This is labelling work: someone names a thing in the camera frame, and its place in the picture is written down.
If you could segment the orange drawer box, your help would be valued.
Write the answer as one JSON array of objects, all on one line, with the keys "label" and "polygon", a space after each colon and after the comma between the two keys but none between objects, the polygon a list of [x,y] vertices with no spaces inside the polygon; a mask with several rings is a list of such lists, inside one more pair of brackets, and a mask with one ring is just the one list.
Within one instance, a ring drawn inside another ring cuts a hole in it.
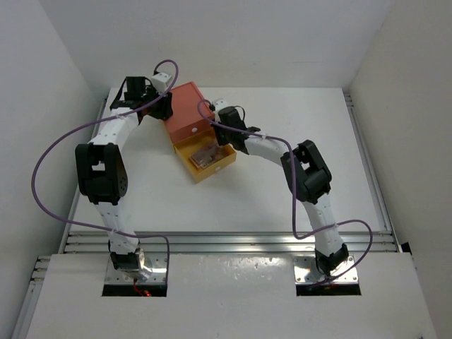
[{"label": "orange drawer box", "polygon": [[173,115],[164,122],[172,144],[184,141],[211,129],[211,125],[198,113],[198,103],[204,96],[194,82],[172,89]]}]

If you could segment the yellow drawer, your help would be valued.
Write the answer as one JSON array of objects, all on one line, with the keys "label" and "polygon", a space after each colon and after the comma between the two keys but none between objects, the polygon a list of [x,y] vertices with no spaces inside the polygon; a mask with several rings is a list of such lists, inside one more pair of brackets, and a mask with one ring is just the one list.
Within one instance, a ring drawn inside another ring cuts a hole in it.
[{"label": "yellow drawer", "polygon": [[213,129],[175,143],[173,148],[196,183],[231,165],[237,158],[230,145],[218,145]]}]

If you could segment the small clear eyeshadow palette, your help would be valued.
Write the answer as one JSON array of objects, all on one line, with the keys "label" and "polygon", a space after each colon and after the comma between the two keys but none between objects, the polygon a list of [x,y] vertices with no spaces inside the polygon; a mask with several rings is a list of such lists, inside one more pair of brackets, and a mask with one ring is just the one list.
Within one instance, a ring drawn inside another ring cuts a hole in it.
[{"label": "small clear eyeshadow palette", "polygon": [[199,155],[209,155],[213,159],[212,163],[214,163],[214,162],[217,162],[218,160],[220,160],[223,157],[223,149],[220,146],[215,145],[215,144],[207,145],[207,146],[205,146],[203,148],[200,148],[199,150],[197,150],[192,155],[197,155],[197,156],[199,156]]}]

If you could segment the brown eyeshadow palette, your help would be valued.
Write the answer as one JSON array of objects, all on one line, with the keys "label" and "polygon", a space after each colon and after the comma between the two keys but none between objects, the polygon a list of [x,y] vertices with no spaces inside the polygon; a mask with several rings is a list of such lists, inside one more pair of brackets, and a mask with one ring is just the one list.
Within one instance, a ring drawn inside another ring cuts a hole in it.
[{"label": "brown eyeshadow palette", "polygon": [[200,170],[204,170],[205,168],[209,167],[213,160],[209,155],[191,155],[189,159],[194,164],[194,166]]}]

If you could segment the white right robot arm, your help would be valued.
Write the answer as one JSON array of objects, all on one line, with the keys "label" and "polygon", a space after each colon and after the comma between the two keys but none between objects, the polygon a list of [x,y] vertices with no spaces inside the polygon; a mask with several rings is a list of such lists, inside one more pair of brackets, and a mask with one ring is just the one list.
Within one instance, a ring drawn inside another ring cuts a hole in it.
[{"label": "white right robot arm", "polygon": [[316,271],[331,275],[349,255],[338,231],[329,193],[332,175],[315,143],[306,140],[291,148],[287,141],[265,135],[254,126],[246,126],[237,106],[210,104],[213,127],[220,145],[231,145],[246,155],[254,155],[280,166],[292,194],[300,202],[314,231]]}]

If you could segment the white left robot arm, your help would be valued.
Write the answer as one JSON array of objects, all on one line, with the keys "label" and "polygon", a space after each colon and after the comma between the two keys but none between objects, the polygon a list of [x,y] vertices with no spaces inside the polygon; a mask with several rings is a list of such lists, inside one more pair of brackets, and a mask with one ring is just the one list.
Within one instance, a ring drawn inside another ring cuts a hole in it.
[{"label": "white left robot arm", "polygon": [[151,78],[129,76],[109,106],[109,121],[97,135],[75,149],[80,192],[102,217],[115,270],[133,280],[145,280],[150,268],[124,210],[128,176],[121,149],[144,116],[165,121],[172,114],[172,76],[157,72]]}]

